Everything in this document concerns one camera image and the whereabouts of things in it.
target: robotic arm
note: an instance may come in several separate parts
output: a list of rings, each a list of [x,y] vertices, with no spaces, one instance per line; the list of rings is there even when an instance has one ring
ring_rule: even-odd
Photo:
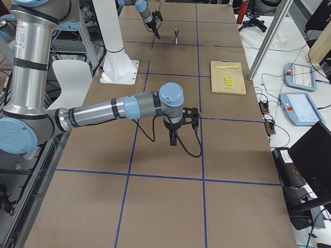
[[[116,0],[116,1],[120,6],[135,5],[137,11],[141,15],[147,27],[149,27],[153,31],[156,38],[158,39],[161,38],[158,33],[158,29],[156,27],[157,19],[163,21],[160,11],[155,10],[155,12],[151,12],[148,8],[148,2],[146,0]]]
[[[52,30],[57,28],[60,19],[71,16],[70,10],[75,2],[13,1],[15,5],[12,6],[12,12],[17,17],[16,49],[11,98],[4,106],[0,119],[0,149],[21,154],[56,135],[70,132],[72,128],[113,119],[139,119],[146,116],[163,116],[165,127],[169,129],[171,145],[176,144],[176,130],[182,125],[192,124],[197,135],[198,110],[183,107],[183,90],[175,83],[163,85],[159,92],[141,93],[69,110],[44,109],[43,96]]]

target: red cylinder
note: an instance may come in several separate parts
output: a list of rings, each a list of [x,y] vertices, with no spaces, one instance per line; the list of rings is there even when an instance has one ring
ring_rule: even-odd
[[[238,18],[237,18],[237,24],[242,24],[244,16],[245,16],[246,11],[247,11],[248,3],[249,3],[248,0],[243,0],[242,1],[242,5],[240,6],[239,15],[238,15]]]

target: blue and white device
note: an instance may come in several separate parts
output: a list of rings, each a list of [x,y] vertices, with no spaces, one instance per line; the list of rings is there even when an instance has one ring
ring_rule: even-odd
[[[311,66],[287,63],[284,74],[285,82],[289,87],[310,92],[316,90],[315,74]]]
[[[313,126],[323,117],[308,93],[281,93],[281,105],[290,121],[296,126]]]

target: small metal tool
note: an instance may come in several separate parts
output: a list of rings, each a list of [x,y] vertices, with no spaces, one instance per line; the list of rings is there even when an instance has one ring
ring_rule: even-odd
[[[179,29],[178,28],[175,28],[174,32],[175,32],[175,41],[174,41],[174,43],[175,44],[178,44]]]

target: table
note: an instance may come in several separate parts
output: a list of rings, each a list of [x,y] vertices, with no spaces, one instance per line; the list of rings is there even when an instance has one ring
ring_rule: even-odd
[[[211,60],[241,62],[248,74],[232,8],[150,9],[162,12],[161,40],[134,7],[120,16],[126,53],[140,61],[135,85],[100,84],[99,75],[84,104],[178,82],[185,106],[200,110],[204,156],[170,147],[160,118],[153,144],[126,119],[73,130],[25,247],[296,247],[253,83],[246,95],[210,91]],[[151,131],[151,118],[140,124]],[[190,126],[179,134],[199,152]]]
[[[260,17],[260,20],[265,21],[265,25],[267,27],[270,26],[273,17]],[[243,46],[245,48],[245,54],[247,58],[247,62],[249,67],[252,65],[255,56],[258,53],[258,48],[262,44],[262,40],[265,34],[262,33],[257,28],[244,28],[240,32],[240,37],[243,42]],[[305,56],[309,51],[308,46],[305,46],[306,42],[300,31],[296,27],[294,21],[291,18],[285,18],[283,20],[282,25],[278,31],[278,34],[270,47],[273,50],[285,50],[292,52],[284,52],[284,51],[271,51],[269,50],[263,63],[254,78],[254,86],[257,94],[263,93],[265,94],[269,100],[274,100],[277,102],[277,98],[281,92],[305,92],[299,89],[294,89],[287,87],[286,84],[283,84],[283,76],[269,76],[264,75],[263,81],[261,80],[261,75],[264,73],[268,73],[271,75],[283,75],[284,66],[289,62],[295,61],[298,64],[309,65],[306,61]],[[326,80],[322,75],[315,72],[315,77],[318,80]],[[309,95],[313,99],[315,105],[317,107],[323,107],[331,104],[331,85],[328,83],[317,82],[317,90],[315,92],[310,92]],[[276,116],[276,124],[284,128],[290,135],[290,140],[288,135],[281,130],[279,127],[275,127],[276,135],[273,135],[270,140],[271,147],[281,147],[287,146],[291,147],[301,136],[303,136],[310,127],[296,127],[294,126],[287,116],[285,115],[282,107],[277,106],[276,102],[271,102],[269,105],[270,114],[275,117]],[[325,120],[326,126],[331,129],[331,111],[330,109],[320,110],[321,115]],[[311,192],[311,188],[306,185],[305,186],[307,192]],[[311,239],[310,245],[316,247],[316,244],[326,243],[331,244],[331,223],[329,221],[324,222],[326,225],[325,229],[314,229],[314,233],[318,236],[315,239]],[[310,227],[305,228],[303,230],[297,231],[293,228],[297,244],[306,245],[308,239],[308,233],[310,232]]]

